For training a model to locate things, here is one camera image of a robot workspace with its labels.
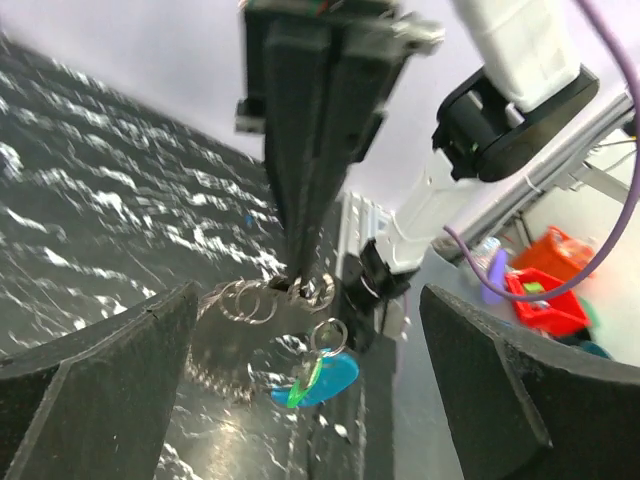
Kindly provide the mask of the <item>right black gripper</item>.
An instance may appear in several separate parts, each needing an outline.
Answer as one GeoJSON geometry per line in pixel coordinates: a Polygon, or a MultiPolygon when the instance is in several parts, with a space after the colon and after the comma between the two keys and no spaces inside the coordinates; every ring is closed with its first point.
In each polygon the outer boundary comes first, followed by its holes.
{"type": "Polygon", "coordinates": [[[319,228],[363,160],[413,55],[444,27],[394,1],[242,1],[246,94],[235,129],[261,135],[285,220],[287,276],[311,277],[319,228]]]}

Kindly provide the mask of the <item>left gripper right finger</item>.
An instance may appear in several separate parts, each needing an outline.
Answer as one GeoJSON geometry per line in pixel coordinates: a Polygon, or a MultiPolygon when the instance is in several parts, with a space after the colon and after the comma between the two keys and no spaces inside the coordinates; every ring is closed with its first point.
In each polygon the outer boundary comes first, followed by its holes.
{"type": "Polygon", "coordinates": [[[639,370],[426,285],[420,315],[467,479],[636,479],[639,370]]]}

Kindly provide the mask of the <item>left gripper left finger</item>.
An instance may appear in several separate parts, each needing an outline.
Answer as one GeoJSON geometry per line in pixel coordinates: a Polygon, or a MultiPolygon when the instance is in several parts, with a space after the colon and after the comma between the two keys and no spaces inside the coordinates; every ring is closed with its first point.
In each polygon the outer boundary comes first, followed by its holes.
{"type": "Polygon", "coordinates": [[[185,283],[2,358],[2,478],[153,478],[197,307],[185,283]]]}

